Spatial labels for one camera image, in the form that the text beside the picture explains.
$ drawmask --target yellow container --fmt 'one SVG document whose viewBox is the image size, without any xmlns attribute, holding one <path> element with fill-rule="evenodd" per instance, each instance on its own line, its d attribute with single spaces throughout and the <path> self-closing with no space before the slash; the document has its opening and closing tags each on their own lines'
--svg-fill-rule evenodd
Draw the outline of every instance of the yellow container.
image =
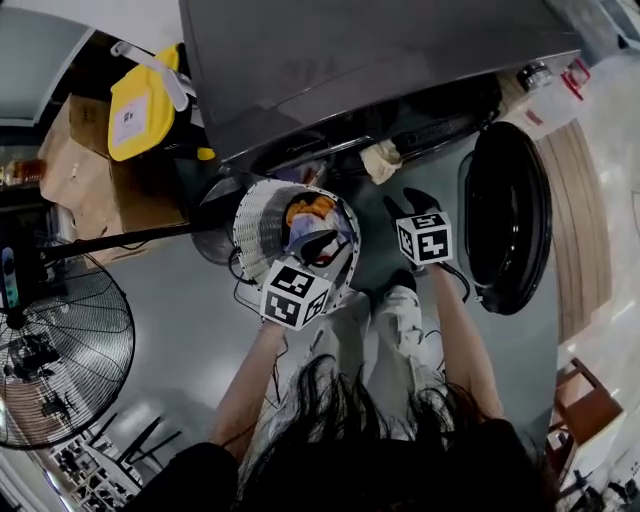
<svg viewBox="0 0 640 512">
<path fill-rule="evenodd" d="M 177 46 L 156 58 L 178 70 Z M 176 111 L 157 71 L 138 65 L 111 87 L 109 153 L 119 162 L 160 144 L 171 130 Z"/>
</svg>

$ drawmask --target fan grille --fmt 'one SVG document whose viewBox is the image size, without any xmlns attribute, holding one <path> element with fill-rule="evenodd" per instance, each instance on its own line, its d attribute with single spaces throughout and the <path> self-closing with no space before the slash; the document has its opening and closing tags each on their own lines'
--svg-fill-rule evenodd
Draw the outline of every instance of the fan grille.
<svg viewBox="0 0 640 512">
<path fill-rule="evenodd" d="M 0 445 L 9 448 L 46 448 L 89 427 L 133 361 L 131 311 L 106 270 L 78 256 L 47 272 L 22 329 L 0 317 Z"/>
</svg>

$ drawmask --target laundry basket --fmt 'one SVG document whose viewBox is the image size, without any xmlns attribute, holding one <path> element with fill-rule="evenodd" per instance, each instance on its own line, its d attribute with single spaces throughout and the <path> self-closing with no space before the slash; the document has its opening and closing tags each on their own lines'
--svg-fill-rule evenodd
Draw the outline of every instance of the laundry basket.
<svg viewBox="0 0 640 512">
<path fill-rule="evenodd" d="M 329 197 L 346 215 L 353 234 L 353 257 L 347 262 L 335 283 L 336 292 L 327 301 L 324 313 L 336 309 L 349 288 L 360 254 L 360 228 L 355 214 L 339 197 L 310 185 L 266 179 L 249 189 L 238 207 L 233 225 L 233 240 L 239 249 L 238 259 L 249 279 L 262 289 L 271 265 L 285 253 L 282 240 L 283 219 L 293 199 L 301 194 L 315 192 Z"/>
</svg>

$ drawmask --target fiducial marker cube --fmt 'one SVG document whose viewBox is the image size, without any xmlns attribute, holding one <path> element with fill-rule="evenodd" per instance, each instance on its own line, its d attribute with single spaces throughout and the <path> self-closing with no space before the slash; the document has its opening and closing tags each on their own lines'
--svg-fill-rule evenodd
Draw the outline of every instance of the fiducial marker cube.
<svg viewBox="0 0 640 512">
<path fill-rule="evenodd" d="M 453 258 L 451 222 L 444 212 L 424 213 L 396 220 L 400 251 L 416 265 Z"/>
<path fill-rule="evenodd" d="M 331 282 L 276 260 L 262 288 L 260 314 L 299 331 L 324 312 Z"/>
</svg>

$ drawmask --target gray floor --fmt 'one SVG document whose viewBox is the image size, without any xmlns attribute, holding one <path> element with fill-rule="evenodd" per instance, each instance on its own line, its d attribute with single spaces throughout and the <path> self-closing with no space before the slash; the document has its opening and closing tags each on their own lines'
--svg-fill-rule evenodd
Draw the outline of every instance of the gray floor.
<svg viewBox="0 0 640 512">
<path fill-rule="evenodd" d="M 58 493 L 33 458 L 28 452 L 0 448 L 0 491 L 12 504 L 20 502 L 24 507 L 21 510 L 66 512 Z"/>
<path fill-rule="evenodd" d="M 469 142 L 403 169 L 384 187 L 366 180 L 354 187 L 350 204 L 359 213 L 364 254 L 358 286 L 379 286 L 394 268 L 406 265 L 382 207 L 383 193 L 401 197 L 404 186 L 422 188 L 441 201 L 455 226 L 458 164 L 470 148 Z M 133 367 L 114 410 L 160 403 L 185 432 L 184 442 L 203 439 L 251 345 L 258 316 L 233 300 L 235 281 L 226 267 L 205 261 L 188 237 L 116 263 L 109 271 L 127 294 L 137 330 Z M 428 277 L 419 288 L 425 314 L 433 314 Z M 242 286 L 240 294 L 259 300 L 248 287 Z M 550 268 L 531 304 L 518 315 L 499 317 L 469 304 L 487 342 L 507 415 L 538 441 L 544 438 L 554 390 L 556 301 Z M 280 362 L 282 382 L 303 360 L 314 332 L 311 325 L 289 334 L 290 352 Z M 373 337 L 365 348 L 368 362 L 375 350 Z"/>
</svg>

